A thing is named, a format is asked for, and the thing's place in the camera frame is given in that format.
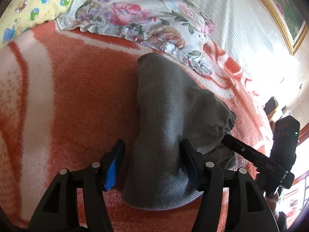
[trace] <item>green cartoon character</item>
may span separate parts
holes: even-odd
[[[34,8],[30,13],[29,21],[34,21],[35,19],[37,19],[39,16],[39,12],[39,8]]]
[[[69,3],[70,3],[70,0],[60,0],[60,5],[61,6],[68,6],[69,5]]]

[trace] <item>pillow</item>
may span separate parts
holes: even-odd
[[[69,10],[73,0],[12,0],[0,19],[0,49],[22,32],[54,20]]]
[[[80,27],[82,32],[139,42],[166,52],[201,75],[211,75],[210,60],[202,50],[213,25],[207,26],[186,0],[74,0],[57,21],[62,30]]]

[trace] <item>person's sleeve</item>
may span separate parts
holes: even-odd
[[[279,232],[287,232],[286,215],[283,212],[279,212],[279,219],[277,220]]]

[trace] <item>gray folded garment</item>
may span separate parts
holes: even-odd
[[[236,115],[161,54],[141,56],[137,74],[140,134],[122,199],[141,209],[178,208],[202,194],[189,184],[182,168],[180,141],[189,139],[206,161],[231,168],[236,156],[221,140],[234,127]]]

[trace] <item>painting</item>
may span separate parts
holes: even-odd
[[[308,32],[301,13],[292,0],[260,0],[269,11],[291,55],[294,55]]]

